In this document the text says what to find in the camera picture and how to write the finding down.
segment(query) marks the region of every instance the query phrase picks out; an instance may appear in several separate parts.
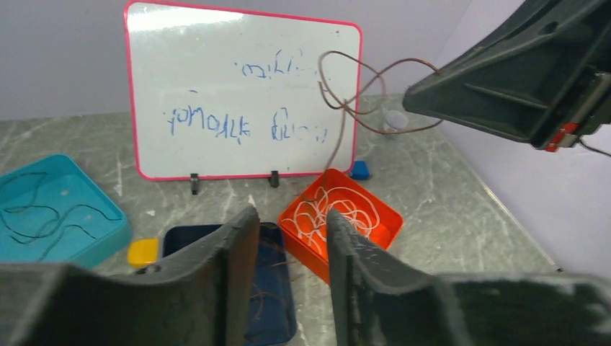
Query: gray wall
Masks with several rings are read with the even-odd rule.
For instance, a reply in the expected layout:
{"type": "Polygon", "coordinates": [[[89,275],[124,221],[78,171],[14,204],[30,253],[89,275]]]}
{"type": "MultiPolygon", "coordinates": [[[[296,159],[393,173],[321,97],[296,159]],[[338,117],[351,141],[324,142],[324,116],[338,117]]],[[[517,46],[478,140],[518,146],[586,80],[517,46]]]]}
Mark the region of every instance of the gray wall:
{"type": "MultiPolygon", "coordinates": [[[[473,0],[438,63],[475,45],[521,3],[473,0]]],[[[442,131],[553,259],[611,278],[611,159],[582,148],[549,154],[456,124],[442,131]]],[[[611,125],[584,139],[611,151],[611,125]]]]}
{"type": "MultiPolygon", "coordinates": [[[[0,120],[127,112],[125,2],[0,1],[0,120]]],[[[364,59],[382,68],[405,56],[436,59],[470,0],[185,2],[356,22],[364,59]]],[[[398,68],[389,89],[402,92],[428,73],[416,64],[398,68]]]]}

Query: orange bin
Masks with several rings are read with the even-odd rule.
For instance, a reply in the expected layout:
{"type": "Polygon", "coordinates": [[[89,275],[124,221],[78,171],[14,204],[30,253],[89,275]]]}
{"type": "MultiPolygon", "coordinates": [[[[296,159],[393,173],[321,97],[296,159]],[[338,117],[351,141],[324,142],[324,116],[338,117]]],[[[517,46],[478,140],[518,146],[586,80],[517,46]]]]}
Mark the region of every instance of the orange bin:
{"type": "Polygon", "coordinates": [[[327,284],[326,212],[331,208],[344,214],[361,234],[384,250],[403,227],[401,214],[344,173],[327,170],[278,218],[286,250],[327,284]]]}

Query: light blue container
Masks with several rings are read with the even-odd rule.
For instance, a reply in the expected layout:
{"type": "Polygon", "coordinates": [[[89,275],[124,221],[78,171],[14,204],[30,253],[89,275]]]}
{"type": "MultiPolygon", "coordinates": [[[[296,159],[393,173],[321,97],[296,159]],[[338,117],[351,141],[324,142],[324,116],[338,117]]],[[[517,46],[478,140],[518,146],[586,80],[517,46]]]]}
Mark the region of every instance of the light blue container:
{"type": "Polygon", "coordinates": [[[131,237],[125,214],[66,155],[0,177],[0,262],[92,268],[131,237]]]}

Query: plastic tray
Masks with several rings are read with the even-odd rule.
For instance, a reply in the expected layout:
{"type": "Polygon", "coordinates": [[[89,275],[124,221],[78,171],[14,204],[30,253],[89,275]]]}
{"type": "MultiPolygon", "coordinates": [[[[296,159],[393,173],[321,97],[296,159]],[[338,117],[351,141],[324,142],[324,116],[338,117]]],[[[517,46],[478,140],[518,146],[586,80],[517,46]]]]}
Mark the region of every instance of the plastic tray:
{"type": "Polygon", "coordinates": [[[66,155],[0,177],[0,262],[92,268],[131,236],[125,214],[66,155]]]}
{"type": "MultiPolygon", "coordinates": [[[[173,254],[220,227],[221,225],[174,227],[167,231],[164,237],[161,245],[162,256],[173,254]]],[[[253,285],[245,345],[286,345],[295,336],[297,322],[288,268],[282,265],[287,261],[282,232],[273,223],[262,223],[259,238],[253,283],[263,292],[264,300],[261,308],[259,290],[253,285]]]]}
{"type": "Polygon", "coordinates": [[[329,283],[325,224],[328,206],[333,206],[341,213],[358,210],[355,214],[356,220],[363,223],[367,223],[368,217],[371,222],[367,226],[374,226],[369,239],[384,250],[389,248],[403,227],[401,214],[371,192],[337,169],[326,171],[278,218],[278,224],[285,235],[286,249],[326,283],[329,283]],[[328,192],[326,200],[322,198],[322,190],[328,192]],[[318,232],[313,234],[312,239],[306,236],[317,228],[318,232]]]}

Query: blue object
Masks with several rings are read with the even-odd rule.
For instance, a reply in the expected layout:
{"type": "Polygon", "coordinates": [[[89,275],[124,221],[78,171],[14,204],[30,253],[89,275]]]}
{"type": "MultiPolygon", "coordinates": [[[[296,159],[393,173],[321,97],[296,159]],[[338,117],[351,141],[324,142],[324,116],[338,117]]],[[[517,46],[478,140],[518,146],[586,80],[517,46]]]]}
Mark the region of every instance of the blue object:
{"type": "MultiPolygon", "coordinates": [[[[179,251],[221,226],[178,226],[170,229],[161,245],[162,256],[179,251]]],[[[247,346],[286,345],[297,332],[295,304],[286,261],[282,231],[274,223],[262,223],[249,302],[249,324],[244,338],[247,346]],[[259,290],[264,293],[262,308],[260,296],[257,296],[259,290]]]]}
{"type": "Polygon", "coordinates": [[[355,161],[349,175],[354,180],[367,180],[371,178],[367,164],[364,161],[355,161]]]}
{"type": "Polygon", "coordinates": [[[0,177],[0,262],[92,268],[131,236],[125,214],[66,155],[0,177]]]}

